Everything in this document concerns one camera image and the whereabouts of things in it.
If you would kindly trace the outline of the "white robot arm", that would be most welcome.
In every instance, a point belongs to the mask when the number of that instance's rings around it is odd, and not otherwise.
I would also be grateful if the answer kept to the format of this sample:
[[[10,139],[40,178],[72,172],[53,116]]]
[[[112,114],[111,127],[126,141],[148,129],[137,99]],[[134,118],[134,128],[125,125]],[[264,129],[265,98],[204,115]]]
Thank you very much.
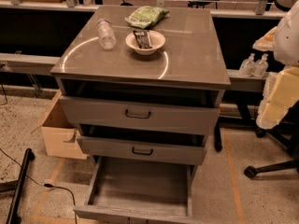
[[[299,65],[299,0],[278,23],[274,58],[285,65]]]

